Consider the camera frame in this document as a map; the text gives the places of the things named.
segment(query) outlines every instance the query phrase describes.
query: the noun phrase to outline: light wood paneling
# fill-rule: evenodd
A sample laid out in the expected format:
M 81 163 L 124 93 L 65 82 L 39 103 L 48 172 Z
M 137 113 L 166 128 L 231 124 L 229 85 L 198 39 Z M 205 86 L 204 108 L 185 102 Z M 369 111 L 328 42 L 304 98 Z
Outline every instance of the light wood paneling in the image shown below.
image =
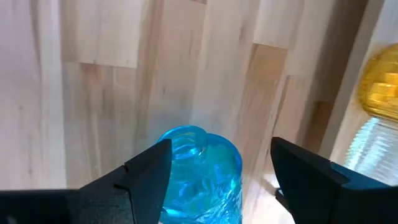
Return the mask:
M 194 124 L 239 148 L 244 223 L 292 223 L 271 137 L 320 138 L 307 127 L 325 123 L 316 104 L 334 101 L 366 1 L 0 4 L 0 136 L 20 149 L 0 166 L 21 173 L 0 171 L 5 187 L 80 187 Z
M 81 187 L 134 156 L 134 70 L 63 64 L 69 187 Z
M 261 0 L 254 43 L 289 48 L 303 13 L 304 0 Z
M 58 1 L 0 2 L 0 188 L 65 187 Z
M 64 60 L 136 68 L 143 2 L 61 1 Z
M 236 129 L 258 5 L 259 0 L 220 0 L 209 1 L 206 7 L 190 122 L 230 139 Z
M 154 71 L 150 74 L 146 146 L 167 130 L 189 123 L 205 9 L 204 4 L 193 1 L 164 1 Z

